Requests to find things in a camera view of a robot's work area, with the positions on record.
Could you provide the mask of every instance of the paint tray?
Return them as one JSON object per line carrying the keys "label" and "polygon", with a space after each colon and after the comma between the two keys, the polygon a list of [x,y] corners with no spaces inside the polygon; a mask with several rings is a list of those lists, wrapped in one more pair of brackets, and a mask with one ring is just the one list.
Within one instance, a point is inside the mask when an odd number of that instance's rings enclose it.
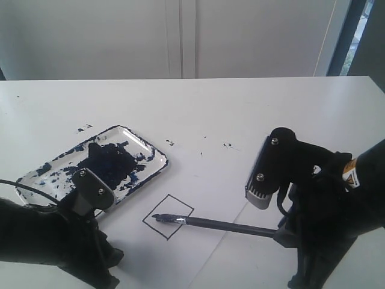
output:
{"label": "paint tray", "polygon": [[[118,204],[167,164],[166,156],[150,143],[124,126],[113,126],[27,173],[17,182],[61,200],[75,188],[71,180],[73,173],[88,167],[114,191]],[[45,206],[51,203],[28,190],[16,188],[16,191],[26,204]]]}

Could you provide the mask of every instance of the white wall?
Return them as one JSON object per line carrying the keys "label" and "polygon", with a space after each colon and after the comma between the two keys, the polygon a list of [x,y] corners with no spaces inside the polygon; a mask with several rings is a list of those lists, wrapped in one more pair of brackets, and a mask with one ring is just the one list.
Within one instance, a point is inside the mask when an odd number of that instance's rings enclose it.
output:
{"label": "white wall", "polygon": [[7,79],[325,75],[350,0],[0,0]]}

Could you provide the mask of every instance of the white paper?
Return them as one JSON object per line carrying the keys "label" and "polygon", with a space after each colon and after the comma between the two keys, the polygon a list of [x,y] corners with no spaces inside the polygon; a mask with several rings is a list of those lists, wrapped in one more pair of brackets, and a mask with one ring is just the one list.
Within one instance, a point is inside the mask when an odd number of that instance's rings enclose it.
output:
{"label": "white paper", "polygon": [[[234,170],[220,169],[226,160],[213,163],[178,145],[167,157],[170,164],[164,172],[99,220],[108,241],[125,253],[120,264],[110,270],[120,280],[118,288],[187,288],[223,237],[223,231],[185,225],[167,240],[148,227],[143,219],[168,194],[194,208],[192,216],[225,222],[234,221],[246,203],[244,170],[234,175]],[[156,213],[190,212],[178,202],[163,206],[165,211],[161,208]],[[154,221],[151,225],[165,235],[178,226]]]}

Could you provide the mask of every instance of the table surface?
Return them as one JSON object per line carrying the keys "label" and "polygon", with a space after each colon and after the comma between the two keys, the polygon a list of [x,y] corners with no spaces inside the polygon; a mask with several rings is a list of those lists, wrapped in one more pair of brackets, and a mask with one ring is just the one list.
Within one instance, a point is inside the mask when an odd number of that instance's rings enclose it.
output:
{"label": "table surface", "polygon": [[[385,95],[364,76],[3,81],[0,177],[15,180],[116,124],[166,154],[171,149],[166,138],[192,154],[204,152],[218,170],[229,172],[251,168],[250,153],[256,155],[278,126],[293,129],[302,141],[359,155],[384,138],[384,110]],[[93,127],[79,133],[86,123]],[[225,162],[218,149],[223,143],[234,147]],[[2,186],[1,193],[20,203],[12,187]],[[236,222],[276,228],[280,218],[274,204],[265,211],[247,204]],[[361,236],[325,288],[382,288],[384,237],[382,230]],[[296,265],[293,249],[268,238],[226,233],[190,288],[286,288]],[[4,288],[88,288],[48,266],[0,263],[0,280]]]}

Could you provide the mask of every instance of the black square outline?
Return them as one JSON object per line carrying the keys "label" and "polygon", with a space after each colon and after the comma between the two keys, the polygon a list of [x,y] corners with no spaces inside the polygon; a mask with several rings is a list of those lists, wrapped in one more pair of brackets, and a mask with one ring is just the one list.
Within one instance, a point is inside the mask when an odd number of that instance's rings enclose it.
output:
{"label": "black square outline", "polygon": [[181,200],[179,200],[178,198],[176,198],[176,197],[174,197],[174,196],[172,196],[172,195],[170,195],[170,194],[167,194],[166,195],[166,197],[164,197],[163,198],[163,200],[161,200],[160,202],[159,202],[159,204],[157,204],[155,207],[154,207],[154,209],[152,209],[151,210],[151,212],[149,212],[148,214],[147,214],[147,216],[145,216],[144,217],[144,219],[142,220],[142,222],[143,223],[145,223],[148,227],[150,227],[151,229],[153,229],[155,232],[157,232],[157,233],[159,233],[159,234],[161,234],[163,237],[165,237],[166,238],[166,240],[168,241],[175,233],[177,233],[177,231],[183,226],[183,224],[180,224],[179,225],[179,227],[168,237],[168,236],[166,236],[166,235],[164,235],[162,232],[160,232],[160,231],[158,231],[157,229],[155,229],[154,227],[152,227],[150,224],[148,224],[145,220],[151,215],[151,213],[152,212],[154,212],[154,210],[157,208],[157,207],[159,207],[159,205],[161,204],[161,203],[163,203],[165,200],[166,200],[166,198],[168,198],[168,197],[172,197],[173,199],[176,199],[178,202],[180,202],[180,203],[182,203],[182,204],[184,204],[185,206],[187,206],[187,207],[189,207],[190,209],[191,209],[191,212],[187,215],[188,217],[193,213],[193,211],[195,210],[192,206],[189,206],[189,205],[187,205],[185,202],[182,202]]}

